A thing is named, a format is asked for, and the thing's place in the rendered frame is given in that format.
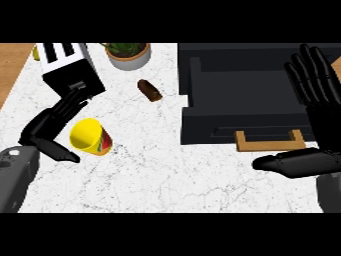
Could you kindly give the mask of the dark grey cabinet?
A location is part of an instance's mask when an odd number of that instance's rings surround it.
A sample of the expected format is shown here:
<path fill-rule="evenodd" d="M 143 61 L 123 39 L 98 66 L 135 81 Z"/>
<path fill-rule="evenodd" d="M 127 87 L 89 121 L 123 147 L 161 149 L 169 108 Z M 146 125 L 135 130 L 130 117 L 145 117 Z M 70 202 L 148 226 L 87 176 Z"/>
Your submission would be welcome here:
<path fill-rule="evenodd" d="M 298 52 L 300 43 L 179 43 L 179 94 L 188 94 L 192 58 L 203 72 L 275 71 Z"/>

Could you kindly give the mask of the brown oblong object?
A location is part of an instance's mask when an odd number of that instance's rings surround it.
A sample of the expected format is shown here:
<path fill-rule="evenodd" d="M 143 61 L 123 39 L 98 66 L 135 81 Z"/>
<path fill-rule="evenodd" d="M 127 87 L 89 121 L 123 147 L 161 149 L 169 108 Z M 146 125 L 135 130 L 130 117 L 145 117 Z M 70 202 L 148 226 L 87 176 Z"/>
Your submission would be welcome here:
<path fill-rule="evenodd" d="M 158 101 L 163 95 L 154 85 L 143 79 L 138 81 L 138 88 L 151 102 Z"/>

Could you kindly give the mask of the potted plant in white pot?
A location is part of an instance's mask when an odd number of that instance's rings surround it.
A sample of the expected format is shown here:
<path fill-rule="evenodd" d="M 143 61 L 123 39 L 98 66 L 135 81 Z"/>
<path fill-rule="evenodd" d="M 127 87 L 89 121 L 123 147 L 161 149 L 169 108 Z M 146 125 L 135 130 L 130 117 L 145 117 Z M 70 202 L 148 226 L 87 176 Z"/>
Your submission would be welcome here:
<path fill-rule="evenodd" d="M 151 59 L 149 43 L 102 43 L 112 66 L 123 71 L 140 69 Z"/>

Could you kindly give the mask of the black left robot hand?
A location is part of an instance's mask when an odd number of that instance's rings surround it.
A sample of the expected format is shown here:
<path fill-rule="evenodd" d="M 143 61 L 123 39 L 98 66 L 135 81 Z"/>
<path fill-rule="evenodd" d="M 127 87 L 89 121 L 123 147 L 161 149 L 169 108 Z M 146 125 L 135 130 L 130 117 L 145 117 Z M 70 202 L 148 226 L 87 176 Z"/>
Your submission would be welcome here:
<path fill-rule="evenodd" d="M 39 113 L 22 129 L 19 144 L 34 146 L 55 161 L 80 162 L 77 154 L 55 141 L 55 138 L 86 105 L 84 90 L 74 89 L 55 106 Z"/>

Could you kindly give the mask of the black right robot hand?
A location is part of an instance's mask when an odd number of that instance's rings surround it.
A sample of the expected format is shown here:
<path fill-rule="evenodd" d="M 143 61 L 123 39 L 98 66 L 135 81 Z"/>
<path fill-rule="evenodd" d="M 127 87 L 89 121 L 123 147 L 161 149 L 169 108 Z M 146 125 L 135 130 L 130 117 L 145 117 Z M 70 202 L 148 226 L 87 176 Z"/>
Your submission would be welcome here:
<path fill-rule="evenodd" d="M 253 161 L 256 170 L 303 178 L 341 171 L 341 83 L 321 49 L 300 45 L 284 64 L 306 113 L 318 148 L 267 155 Z"/>

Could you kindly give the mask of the dark grey open drawer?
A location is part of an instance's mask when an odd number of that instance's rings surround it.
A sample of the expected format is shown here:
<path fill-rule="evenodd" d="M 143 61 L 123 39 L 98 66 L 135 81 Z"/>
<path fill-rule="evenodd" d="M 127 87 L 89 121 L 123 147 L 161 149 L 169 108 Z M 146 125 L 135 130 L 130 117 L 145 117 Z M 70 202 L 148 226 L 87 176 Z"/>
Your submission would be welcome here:
<path fill-rule="evenodd" d="M 304 107 L 287 74 L 278 71 L 203 70 L 191 59 L 189 106 L 182 110 L 180 144 L 226 144 L 242 131 L 248 141 L 285 141 L 301 131 L 315 140 Z"/>

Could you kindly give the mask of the yellow cup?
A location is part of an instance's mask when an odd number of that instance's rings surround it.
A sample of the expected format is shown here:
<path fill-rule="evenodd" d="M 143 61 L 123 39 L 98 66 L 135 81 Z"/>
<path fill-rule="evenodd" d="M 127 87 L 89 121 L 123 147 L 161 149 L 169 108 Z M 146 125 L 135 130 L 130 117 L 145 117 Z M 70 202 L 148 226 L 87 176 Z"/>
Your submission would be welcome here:
<path fill-rule="evenodd" d="M 93 118 L 80 120 L 70 132 L 71 146 L 93 155 L 104 156 L 112 147 L 112 139 L 102 124 Z"/>

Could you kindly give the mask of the black and white toaster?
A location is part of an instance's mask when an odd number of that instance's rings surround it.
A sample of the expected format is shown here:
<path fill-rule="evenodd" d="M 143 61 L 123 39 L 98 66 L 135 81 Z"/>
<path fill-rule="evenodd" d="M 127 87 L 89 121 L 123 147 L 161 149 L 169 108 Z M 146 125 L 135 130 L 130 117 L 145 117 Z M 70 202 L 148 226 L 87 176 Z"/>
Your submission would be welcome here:
<path fill-rule="evenodd" d="M 45 83 L 61 97 L 76 88 L 87 97 L 105 91 L 84 43 L 37 43 Z"/>

